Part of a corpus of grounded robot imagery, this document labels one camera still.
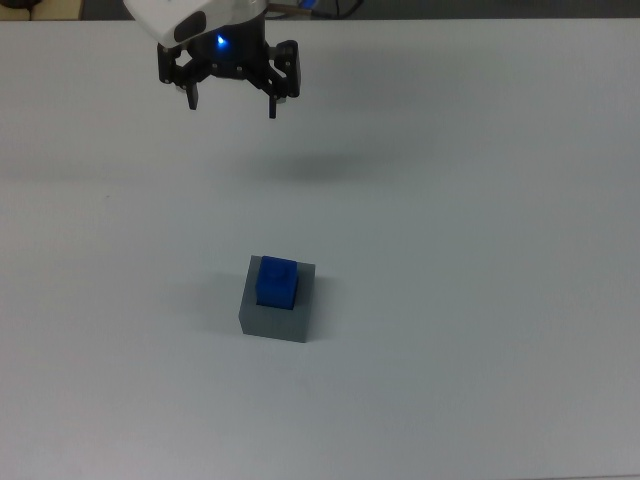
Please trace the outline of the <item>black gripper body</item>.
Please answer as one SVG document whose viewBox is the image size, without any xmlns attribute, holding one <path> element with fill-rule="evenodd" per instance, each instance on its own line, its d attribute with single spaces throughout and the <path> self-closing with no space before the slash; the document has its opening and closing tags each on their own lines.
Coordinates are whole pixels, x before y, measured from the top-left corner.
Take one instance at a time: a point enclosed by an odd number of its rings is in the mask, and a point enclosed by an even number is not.
<svg viewBox="0 0 640 480">
<path fill-rule="evenodd" d="M 199 80 L 207 76 L 268 81 L 270 78 L 265 15 L 219 27 L 194 37 L 187 45 L 186 71 Z"/>
</svg>

